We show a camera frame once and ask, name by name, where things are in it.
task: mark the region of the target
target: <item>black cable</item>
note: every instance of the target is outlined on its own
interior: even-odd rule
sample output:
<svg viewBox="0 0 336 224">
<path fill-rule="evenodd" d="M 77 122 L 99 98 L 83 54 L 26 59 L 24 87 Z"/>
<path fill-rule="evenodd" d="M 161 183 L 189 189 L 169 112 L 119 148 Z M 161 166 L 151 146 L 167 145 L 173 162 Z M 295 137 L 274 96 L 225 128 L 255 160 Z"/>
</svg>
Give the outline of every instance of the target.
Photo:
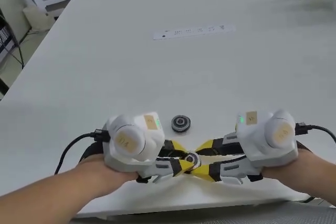
<svg viewBox="0 0 336 224">
<path fill-rule="evenodd" d="M 13 29 L 12 29 L 12 27 L 10 26 L 10 24 L 7 22 L 7 20 L 5 19 L 5 17 L 4 16 L 2 16 L 1 14 L 0 14 L 0 18 L 5 22 L 5 25 L 6 25 L 6 27 L 8 28 L 8 30 L 9 30 L 9 33 L 10 33 L 10 35 L 12 36 L 12 39 L 13 39 L 13 41 L 14 41 L 14 44 L 16 45 L 16 47 L 18 48 L 18 50 L 19 50 L 19 54 L 20 54 L 20 59 L 21 59 L 21 67 L 22 67 L 22 69 L 25 67 L 25 63 L 24 63 L 24 61 L 23 61 L 23 56 L 22 56 L 22 51 L 21 51 L 21 46 L 20 46 L 20 43 L 17 41 L 17 39 L 16 39 L 16 37 L 15 37 L 15 34 L 14 34 L 14 32 L 13 32 Z"/>
<path fill-rule="evenodd" d="M 336 136 L 328 129 L 321 127 L 321 126 L 317 126 L 317 125 L 307 125 L 306 126 L 308 130 L 320 130 L 320 131 L 324 131 L 326 133 L 328 133 L 331 138 L 334 140 L 334 142 L 336 143 Z"/>
<path fill-rule="evenodd" d="M 305 135 L 308 134 L 309 130 L 320 130 L 320 131 L 324 131 L 326 133 L 328 133 L 331 138 L 334 140 L 334 142 L 336 143 L 336 136 L 327 128 L 321 127 L 321 126 L 317 126 L 317 125 L 306 125 L 304 123 L 297 123 L 295 126 L 295 135 Z M 309 203 L 312 200 L 314 200 L 315 197 L 310 196 L 308 199 L 301 201 L 302 203 Z"/>
<path fill-rule="evenodd" d="M 105 142 L 105 143 L 110 142 L 110 139 L 111 139 L 109 132 L 105 131 L 105 130 L 95 130 L 94 132 L 83 134 L 83 135 L 77 137 L 75 140 L 71 141 L 71 143 L 68 144 L 68 146 L 64 149 L 54 175 L 59 173 L 59 170 L 62 167 L 64 158 L 67 155 L 70 148 L 73 147 L 73 145 L 78 143 L 80 140 L 82 140 L 83 138 L 86 138 L 86 137 L 94 138 L 96 142 Z"/>
<path fill-rule="evenodd" d="M 67 155 L 68 151 L 70 150 L 71 147 L 73 147 L 74 144 L 78 143 L 83 138 L 86 138 L 86 137 L 95 137 L 95 136 L 96 136 L 95 132 L 83 134 L 82 136 L 79 136 L 78 138 L 76 138 L 75 140 L 73 140 L 70 144 L 68 144 L 68 146 L 64 149 L 64 151 L 63 151 L 63 153 L 61 155 L 61 158 L 59 160 L 58 166 L 57 166 L 56 171 L 55 171 L 55 175 L 58 174 L 59 170 L 62 167 L 65 155 Z"/>
<path fill-rule="evenodd" d="M 5 43 L 4 43 L 4 41 L 2 40 L 2 37 L 1 37 L 1 36 L 0 36 L 0 43 L 1 43 L 1 45 L 4 45 L 4 49 L 7 51 L 7 53 L 8 53 L 9 55 L 11 55 L 14 59 L 16 59 L 16 61 L 19 62 L 20 65 L 22 66 L 22 62 L 19 61 L 19 60 L 16 58 L 16 56 L 15 56 L 14 54 L 12 54 L 12 52 L 9 51 L 9 50 L 6 48 Z"/>
</svg>

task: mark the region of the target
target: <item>hand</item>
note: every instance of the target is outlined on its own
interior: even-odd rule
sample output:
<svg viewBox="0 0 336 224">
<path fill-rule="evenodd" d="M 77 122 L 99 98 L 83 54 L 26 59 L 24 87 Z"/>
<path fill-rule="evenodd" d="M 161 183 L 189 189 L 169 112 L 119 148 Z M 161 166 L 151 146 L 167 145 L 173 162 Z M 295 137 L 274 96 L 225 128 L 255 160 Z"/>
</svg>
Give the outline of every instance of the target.
<svg viewBox="0 0 336 224">
<path fill-rule="evenodd" d="M 138 177 L 137 173 L 120 173 L 108 168 L 104 163 L 104 156 L 101 154 L 84 159 L 73 171 L 92 179 L 98 190 L 97 197 L 108 195 L 125 182 L 135 180 Z"/>
<path fill-rule="evenodd" d="M 328 174 L 326 169 L 332 164 L 314 155 L 314 153 L 299 149 L 298 159 L 286 166 L 265 167 L 262 174 L 266 178 L 279 180 L 285 186 L 301 193 L 314 194 L 314 187 L 321 177 Z"/>
</svg>

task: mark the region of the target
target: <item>metal bearing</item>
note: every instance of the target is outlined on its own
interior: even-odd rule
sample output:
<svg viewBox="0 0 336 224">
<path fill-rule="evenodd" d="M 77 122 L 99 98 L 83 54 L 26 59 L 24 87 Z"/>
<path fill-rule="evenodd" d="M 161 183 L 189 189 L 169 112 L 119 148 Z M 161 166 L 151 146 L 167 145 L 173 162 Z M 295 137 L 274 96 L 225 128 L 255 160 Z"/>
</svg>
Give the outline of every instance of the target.
<svg viewBox="0 0 336 224">
<path fill-rule="evenodd" d="M 190 118 L 185 115 L 177 115 L 172 119 L 172 129 L 175 132 L 183 133 L 189 130 Z"/>
</svg>

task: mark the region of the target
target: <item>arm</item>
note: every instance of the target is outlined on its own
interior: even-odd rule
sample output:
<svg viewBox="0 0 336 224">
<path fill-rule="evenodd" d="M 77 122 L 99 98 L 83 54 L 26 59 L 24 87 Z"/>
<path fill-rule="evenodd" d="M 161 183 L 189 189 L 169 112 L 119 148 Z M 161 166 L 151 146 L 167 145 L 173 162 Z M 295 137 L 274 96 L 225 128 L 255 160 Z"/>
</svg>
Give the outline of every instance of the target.
<svg viewBox="0 0 336 224">
<path fill-rule="evenodd" d="M 91 200 L 136 177 L 107 168 L 101 155 L 89 157 L 66 173 L 0 197 L 0 223 L 66 224 Z"/>
<path fill-rule="evenodd" d="M 287 166 L 264 168 L 263 175 L 336 206 L 336 165 L 310 151 L 299 150 L 296 161 Z"/>
</svg>

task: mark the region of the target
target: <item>tabletop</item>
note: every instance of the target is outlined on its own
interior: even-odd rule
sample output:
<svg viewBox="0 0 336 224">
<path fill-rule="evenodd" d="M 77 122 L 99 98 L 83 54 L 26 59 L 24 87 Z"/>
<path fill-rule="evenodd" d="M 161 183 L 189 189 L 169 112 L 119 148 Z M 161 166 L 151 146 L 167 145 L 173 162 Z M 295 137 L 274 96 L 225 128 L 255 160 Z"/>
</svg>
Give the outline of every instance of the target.
<svg viewBox="0 0 336 224">
<path fill-rule="evenodd" d="M 239 111 L 288 110 L 336 131 L 332 0 L 72 0 L 0 103 L 0 195 L 52 175 L 75 137 L 122 113 L 156 111 L 166 138 L 190 150 L 232 132 Z M 227 33 L 154 40 L 217 25 Z M 184 135 L 171 130 L 191 118 Z M 298 138 L 335 162 L 324 133 Z M 91 140 L 68 153 L 74 167 Z M 187 175 L 126 183 L 80 217 L 302 200 L 271 179 L 242 186 Z"/>
</svg>

